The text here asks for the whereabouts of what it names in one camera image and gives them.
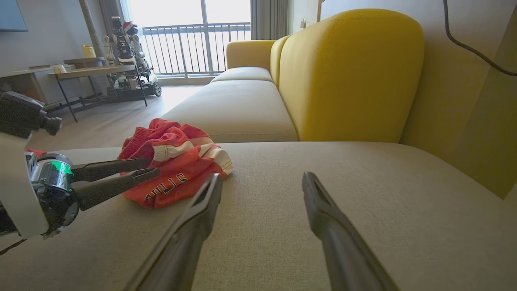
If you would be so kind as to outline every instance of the fabric upholstery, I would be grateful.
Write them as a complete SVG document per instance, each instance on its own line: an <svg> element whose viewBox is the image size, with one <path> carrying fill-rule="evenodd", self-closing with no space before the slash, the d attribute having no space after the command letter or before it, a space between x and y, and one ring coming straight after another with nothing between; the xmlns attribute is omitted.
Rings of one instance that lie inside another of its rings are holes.
<svg viewBox="0 0 517 291"><path fill-rule="evenodd" d="M301 141L399 142L416 93L424 39L389 10L350 10L290 36L280 95Z"/></svg>
<svg viewBox="0 0 517 291"><path fill-rule="evenodd" d="M231 80L261 80L273 82L269 71L260 67L231 68L215 77L212 82Z"/></svg>
<svg viewBox="0 0 517 291"><path fill-rule="evenodd" d="M274 40L232 41L226 46L227 68L261 67L269 70L269 57Z"/></svg>
<svg viewBox="0 0 517 291"><path fill-rule="evenodd" d="M269 81L210 83L162 118L198 127L215 143L298 140L277 87Z"/></svg>
<svg viewBox="0 0 517 291"><path fill-rule="evenodd" d="M284 47L285 41L290 37L284 36L279 40L275 41L273 46L271 47L271 64L269 71L271 72L271 77L273 78L273 82L278 87L280 82L280 56L282 55L282 48Z"/></svg>
<svg viewBox="0 0 517 291"><path fill-rule="evenodd" d="M192 290L330 290L304 171L318 175L400 290L515 290L517 213L429 153L366 142L221 147L236 168ZM120 149L60 152L80 164ZM186 204L150 210L119 195L81 212L63 233L3 255L2 290L121 290Z"/></svg>

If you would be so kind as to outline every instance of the black cable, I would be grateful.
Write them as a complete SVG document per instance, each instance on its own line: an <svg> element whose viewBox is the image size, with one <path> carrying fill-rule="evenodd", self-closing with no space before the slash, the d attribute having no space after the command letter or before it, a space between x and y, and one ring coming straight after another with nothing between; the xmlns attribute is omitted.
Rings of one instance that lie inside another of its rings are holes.
<svg viewBox="0 0 517 291"><path fill-rule="evenodd" d="M454 42L455 44L457 44L458 46L460 46L466 50L469 50L469 51L475 53L476 55L478 55L480 58L482 58L485 62L489 63L492 67L494 67L498 71L500 71L504 74L510 75L510 76L517 76L517 72L510 72L508 70L501 68L499 65L494 63L491 59L486 57L484 54L480 53L476 49L469 47L468 45L464 45L463 43L457 41L454 37L452 37L451 31L449 30L449 8L447 6L447 0L444 0L444 11L445 11L445 32L447 33L447 36L449 37L449 39L452 42Z"/></svg>
<svg viewBox="0 0 517 291"><path fill-rule="evenodd" d="M22 239L18 242L15 242L13 243L11 246L8 246L7 248L3 249L2 251L0 251L0 256L7 253L7 251L9 251L10 249L14 248L15 246L18 246L20 243L26 241L25 239Z"/></svg>

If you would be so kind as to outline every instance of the balcony railing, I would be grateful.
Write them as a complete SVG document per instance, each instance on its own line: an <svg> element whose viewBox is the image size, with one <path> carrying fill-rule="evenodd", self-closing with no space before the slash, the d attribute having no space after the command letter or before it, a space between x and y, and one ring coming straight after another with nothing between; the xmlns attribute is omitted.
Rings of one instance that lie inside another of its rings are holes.
<svg viewBox="0 0 517 291"><path fill-rule="evenodd" d="M251 39L251 24L213 23L142 28L142 49L157 75L213 75L226 70L226 45Z"/></svg>

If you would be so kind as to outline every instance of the wooden tabletop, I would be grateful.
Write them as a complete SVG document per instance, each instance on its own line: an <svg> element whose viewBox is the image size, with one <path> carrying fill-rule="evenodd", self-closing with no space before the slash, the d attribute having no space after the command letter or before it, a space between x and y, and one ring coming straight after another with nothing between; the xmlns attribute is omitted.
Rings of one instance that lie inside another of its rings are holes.
<svg viewBox="0 0 517 291"><path fill-rule="evenodd" d="M118 72L126 72L134 70L134 65L120 65L120 66L103 66L103 67L91 67L70 70L65 73L51 73L50 75L56 75L60 80L88 77L93 75L104 75L113 74Z"/></svg>
<svg viewBox="0 0 517 291"><path fill-rule="evenodd" d="M97 57L86 57L82 59L70 59L70 60L64 60L63 62L65 64L76 64L76 63L89 63L89 62L98 62L98 61L104 61L105 57L103 56L97 56Z"/></svg>
<svg viewBox="0 0 517 291"><path fill-rule="evenodd" d="M56 64L56 65L42 66L40 68L35 68L35 69L29 68L27 70L11 71L11 72L7 72L4 74L0 74L0 78L13 77L13 76L24 75L24 74L32 74L32 73L41 72L41 71L48 71L48 70L52 70L52 67L59 66L59 65L63 65L63 66L65 66L65 68L69 68L69 67L73 66L73 65L67 65L67 64Z"/></svg>

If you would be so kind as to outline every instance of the humanoid robot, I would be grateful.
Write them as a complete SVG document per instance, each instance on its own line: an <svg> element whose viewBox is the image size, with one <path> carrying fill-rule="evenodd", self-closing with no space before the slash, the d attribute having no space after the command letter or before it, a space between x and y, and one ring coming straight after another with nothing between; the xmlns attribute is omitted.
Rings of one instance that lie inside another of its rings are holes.
<svg viewBox="0 0 517 291"><path fill-rule="evenodd" d="M113 35L110 38L102 37L104 46L108 50L108 62L110 65L116 63L121 65L135 65L136 74L125 72L113 74L113 83L118 83L118 88L109 87L107 94L109 98L120 98L129 95L131 91L143 89L146 95L161 96L161 85L145 60L145 53L142 51L140 38L138 37L138 26L132 21L122 25L120 17L111 17L113 24ZM115 61L114 48L116 48L117 62Z"/></svg>

